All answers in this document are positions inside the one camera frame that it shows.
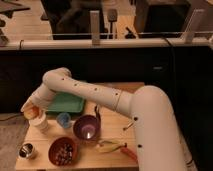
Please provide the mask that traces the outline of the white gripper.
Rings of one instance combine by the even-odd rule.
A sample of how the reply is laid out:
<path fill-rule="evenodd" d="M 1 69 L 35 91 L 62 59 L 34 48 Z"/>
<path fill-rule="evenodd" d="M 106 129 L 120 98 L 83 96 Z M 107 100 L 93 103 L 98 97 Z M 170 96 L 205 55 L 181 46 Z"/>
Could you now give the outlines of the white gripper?
<path fill-rule="evenodd" d="M 25 112 L 26 110 L 29 110 L 29 109 L 31 109 L 32 107 L 37 107 L 37 106 L 34 105 L 30 100 L 27 100 L 27 101 L 24 103 L 24 105 L 22 106 L 21 112 L 24 114 L 24 112 Z M 41 108 L 39 108 L 39 107 L 37 107 L 37 108 L 39 109 L 39 115 L 38 115 L 37 117 L 41 117 L 42 114 L 43 114 L 43 112 L 44 112 L 44 110 L 41 109 Z"/>

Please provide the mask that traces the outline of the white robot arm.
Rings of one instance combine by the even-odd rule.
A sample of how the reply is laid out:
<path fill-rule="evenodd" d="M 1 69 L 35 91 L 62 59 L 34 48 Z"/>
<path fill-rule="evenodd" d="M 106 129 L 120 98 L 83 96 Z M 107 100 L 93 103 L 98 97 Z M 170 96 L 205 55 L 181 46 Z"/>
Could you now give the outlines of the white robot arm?
<path fill-rule="evenodd" d="M 95 102 L 134 121 L 139 171 L 187 171 L 178 124 L 171 101 L 160 88 L 146 85 L 124 90 L 78 81 L 62 67 L 46 72 L 41 85 L 21 107 L 47 108 L 58 92 Z"/>

